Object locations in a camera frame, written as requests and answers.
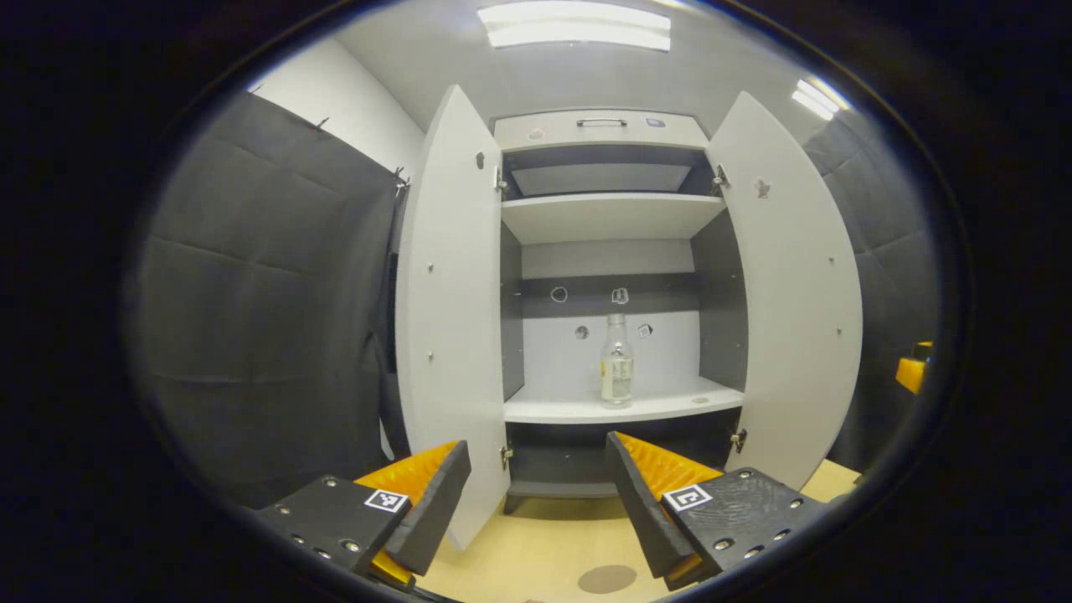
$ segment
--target open cabinet door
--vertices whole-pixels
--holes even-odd
[[[729,186],[748,306],[748,373],[727,469],[800,489],[830,452],[855,387],[860,279],[840,211],[804,150],[741,92],[708,159]]]
[[[503,153],[458,86],[432,120],[406,201],[396,338],[402,414],[413,454],[468,441],[473,471],[447,529],[468,546],[509,486],[500,448],[500,222]]]

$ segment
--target drawer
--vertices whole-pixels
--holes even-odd
[[[503,152],[570,145],[655,145],[702,150],[694,117],[635,109],[571,109],[503,117],[492,123]]]

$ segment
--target white cabinet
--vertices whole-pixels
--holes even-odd
[[[549,433],[583,428],[598,436],[601,425],[634,422],[641,426],[740,407],[739,427],[747,429],[748,438],[740,455],[730,453],[727,467],[750,465],[794,488],[803,486],[818,467],[840,428],[858,372],[862,312],[848,235],[822,179],[792,136],[745,92],[711,141],[691,118],[662,116],[666,119],[658,119],[665,124],[658,127],[644,121],[651,115],[585,111],[520,116],[497,120],[493,137],[464,93],[451,87],[429,129],[406,204],[400,250],[396,310],[399,379],[414,453],[459,438],[470,442],[473,471],[448,529],[459,548],[467,546],[510,487],[510,470],[501,457],[501,448],[507,445],[507,422],[523,426],[530,435],[544,428]],[[606,121],[578,126],[583,119]],[[612,193],[600,192],[598,182],[587,182],[585,186],[596,190],[504,203],[500,179],[509,181],[511,165],[517,171],[546,168],[541,177],[553,180],[553,168],[564,166],[561,157],[576,158],[577,149],[591,145],[605,148],[609,155],[600,161],[608,165],[651,158],[653,149],[669,149],[670,156],[664,157],[686,158],[694,166],[699,165],[695,163],[699,157],[700,167],[708,170],[709,176],[688,186],[704,190],[681,194],[653,187],[659,192]],[[650,148],[637,155],[632,148],[637,146]],[[563,155],[554,160],[549,159],[549,152]],[[720,198],[709,192],[710,174],[717,166],[728,181],[721,186]],[[688,178],[703,176],[702,171],[693,170],[685,165]],[[690,181],[685,176],[673,177],[680,186]],[[696,310],[686,308],[674,312],[672,320],[658,313],[644,319],[664,339],[644,343],[647,348],[638,345],[650,354],[638,365],[662,372],[650,373],[653,377],[646,383],[651,391],[639,387],[638,381],[637,399],[629,410],[619,411],[622,414],[602,410],[594,387],[565,385],[586,379],[574,372],[584,370],[589,348],[601,345],[597,323],[592,322],[599,318],[595,314],[585,329],[591,340],[568,351],[555,350],[557,340],[549,339],[545,345],[537,341],[538,336],[525,332],[525,385],[504,403],[501,221],[522,245],[606,241],[621,249],[630,239],[656,238],[670,244],[687,239],[713,223],[724,207],[732,220],[740,252],[741,274],[731,278],[743,280],[747,297],[747,341],[734,343],[747,354],[743,387],[699,376],[698,333],[681,332],[680,337],[687,342],[666,339],[679,337],[674,335],[679,327],[673,325],[693,324],[689,328],[699,330],[694,314],[688,314]],[[546,251],[541,250],[541,256],[554,256]],[[627,276],[628,269],[620,264],[605,274]],[[593,271],[590,266],[574,274]],[[680,277],[674,282],[689,282],[687,274],[670,277]],[[641,307],[644,303],[643,298],[638,302]],[[598,304],[593,304],[591,307],[598,309]],[[537,306],[533,306],[534,311],[549,308]],[[571,323],[564,323],[562,329],[562,334],[548,337],[581,339],[580,329],[574,337]],[[591,359],[597,366],[596,356]],[[555,381],[562,387],[548,385]],[[728,442],[718,445],[728,447]],[[609,491],[605,485],[581,486],[578,491]],[[525,488],[546,490],[542,486],[534,489],[528,481]]]

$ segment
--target glass bottle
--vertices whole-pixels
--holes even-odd
[[[599,376],[604,406],[628,406],[632,397],[632,347],[626,338],[625,314],[607,314],[607,343],[600,354]]]

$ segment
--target cabinet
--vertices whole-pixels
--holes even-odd
[[[801,487],[844,421],[862,321],[844,222],[795,141],[746,92],[710,139],[693,118],[639,111],[493,128],[447,91],[399,256],[411,447],[470,442],[452,544],[508,491],[613,496],[600,473],[611,429]],[[597,394],[612,311],[637,349],[635,399],[616,411]]]

